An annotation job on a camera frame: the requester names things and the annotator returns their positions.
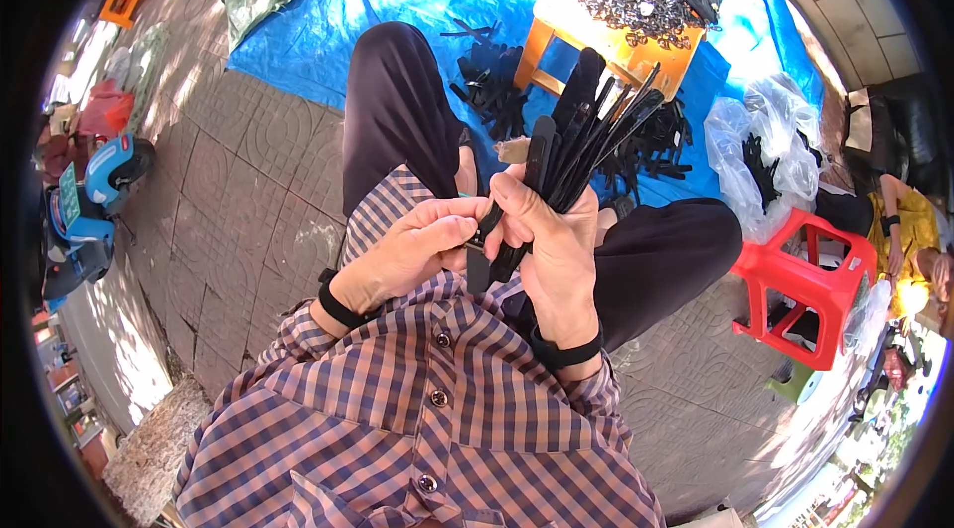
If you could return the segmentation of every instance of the yellow dress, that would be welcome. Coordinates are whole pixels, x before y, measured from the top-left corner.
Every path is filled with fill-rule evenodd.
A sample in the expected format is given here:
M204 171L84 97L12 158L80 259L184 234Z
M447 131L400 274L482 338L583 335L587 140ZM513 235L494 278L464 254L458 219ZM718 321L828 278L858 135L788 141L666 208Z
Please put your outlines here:
M885 215L884 199L876 192L869 193L868 199L875 209L875 220L868 230L868 242L874 245L877 251L877 278L882 279L888 267L891 239L885 238L881 231L881 217ZM924 275L915 269L914 253L921 248L940 247L934 206L923 194L914 188L908 189L898 200L898 215L904 264L901 266L897 289L891 296L891 318L912 315L927 304L931 294L930 284L924 279Z

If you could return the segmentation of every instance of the green plastic stool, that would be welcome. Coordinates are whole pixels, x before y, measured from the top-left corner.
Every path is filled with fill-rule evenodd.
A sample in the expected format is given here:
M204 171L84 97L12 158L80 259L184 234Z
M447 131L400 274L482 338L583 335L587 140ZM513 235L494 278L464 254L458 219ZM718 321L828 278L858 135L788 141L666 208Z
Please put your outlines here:
M797 360L788 359L792 364L792 377L782 383L774 377L765 382L765 388L792 400L796 405L804 404L821 380L821 371L814 371Z

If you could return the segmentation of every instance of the green sign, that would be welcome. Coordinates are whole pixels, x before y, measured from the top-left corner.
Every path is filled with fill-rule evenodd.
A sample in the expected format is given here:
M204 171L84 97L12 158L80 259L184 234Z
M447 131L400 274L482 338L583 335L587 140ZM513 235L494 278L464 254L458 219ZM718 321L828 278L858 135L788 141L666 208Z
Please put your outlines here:
M77 171L73 162L66 167L66 170L60 176L60 212L63 215L63 224L67 228L72 226L79 217Z

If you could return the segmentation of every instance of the blue scooter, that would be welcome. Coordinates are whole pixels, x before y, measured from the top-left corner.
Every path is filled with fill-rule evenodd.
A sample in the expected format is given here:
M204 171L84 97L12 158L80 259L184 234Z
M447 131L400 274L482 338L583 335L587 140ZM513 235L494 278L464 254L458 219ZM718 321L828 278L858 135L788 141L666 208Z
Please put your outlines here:
M89 158L84 182L70 164L59 187L44 189L43 300L51 312L84 281L94 284L109 271L117 214L155 158L152 143L122 134Z

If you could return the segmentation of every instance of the black wristband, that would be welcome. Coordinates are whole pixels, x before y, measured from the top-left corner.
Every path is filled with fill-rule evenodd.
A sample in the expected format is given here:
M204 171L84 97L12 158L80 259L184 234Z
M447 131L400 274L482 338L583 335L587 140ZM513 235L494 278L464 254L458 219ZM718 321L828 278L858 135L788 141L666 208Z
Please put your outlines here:
M881 232L884 233L884 238L887 238L891 235L891 226L894 224L900 224L900 215L895 213L891 217L881 216Z
M325 269L318 277L318 280L321 280L321 288L318 289L318 302L321 303L324 311L349 330L360 328L377 317L377 311L374 314L359 315L338 302L338 299L331 294L331 278L337 274L337 270Z
M559 371L572 365L578 365L590 360L603 349L603 322L598 321L599 330L588 344L560 350L553 342L547 342L540 335L540 326L534 326L531 331L531 350L540 362L551 371Z

